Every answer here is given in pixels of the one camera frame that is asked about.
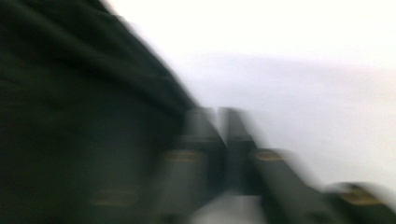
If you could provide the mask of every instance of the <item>dark fabric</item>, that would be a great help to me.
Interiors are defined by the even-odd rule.
[[[193,107],[99,1],[1,0],[0,223],[137,223]],[[140,203],[96,209],[103,190]]]

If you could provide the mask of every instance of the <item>white background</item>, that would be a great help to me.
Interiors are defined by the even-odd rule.
[[[199,104],[245,110],[310,184],[368,181],[396,207],[393,1],[107,2]]]

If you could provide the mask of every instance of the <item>blurry dark shape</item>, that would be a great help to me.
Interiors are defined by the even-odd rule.
[[[396,223],[394,212],[362,184],[344,184],[346,190],[326,193],[327,200],[354,223]]]
[[[225,190],[226,146],[204,109],[186,114],[183,135],[177,139],[178,148],[194,149],[207,159],[207,199],[213,199]]]
[[[145,223],[195,103],[98,0],[2,0],[0,21],[0,223]]]
[[[208,177],[212,172],[219,176],[222,174],[216,172],[216,169],[205,168],[210,166],[211,160],[206,160],[206,165],[201,161],[201,168],[196,166],[195,169],[191,169],[193,163],[199,163],[196,163],[198,160],[191,159],[189,155],[194,152],[188,149],[200,152],[199,156],[193,157],[195,159],[205,158],[211,155],[210,152],[213,150],[216,151],[215,148],[209,150],[202,142],[202,147],[199,147],[199,141],[196,141],[204,136],[206,137],[203,139],[206,139],[207,133],[216,136],[208,131],[211,130],[211,126],[207,125],[204,115],[204,111],[195,110],[186,116],[188,130],[196,131],[186,130],[185,133],[191,135],[180,137],[177,144],[177,148],[183,149],[177,154],[165,157],[170,162],[168,167],[173,168],[164,169],[168,173],[162,177],[172,188],[165,187],[160,190],[166,197],[159,200],[163,206],[160,206],[160,213],[155,216],[158,220],[155,223],[189,223],[192,208],[195,206],[197,210],[209,202],[203,197],[207,192],[203,183],[211,180]],[[232,189],[237,195],[261,196],[262,213],[266,223],[358,224],[377,223],[376,220],[381,220],[378,223],[395,223],[396,215],[364,189],[357,189],[355,186],[351,192],[336,193],[333,196],[331,193],[321,193],[307,186],[287,164],[289,159],[283,155],[285,152],[256,147],[238,111],[224,109],[222,116],[226,119],[224,131],[227,150],[222,152],[225,152],[227,162],[226,169],[221,170],[225,171],[227,176],[224,179],[225,189]],[[183,162],[184,166],[188,164],[190,167],[183,168]]]

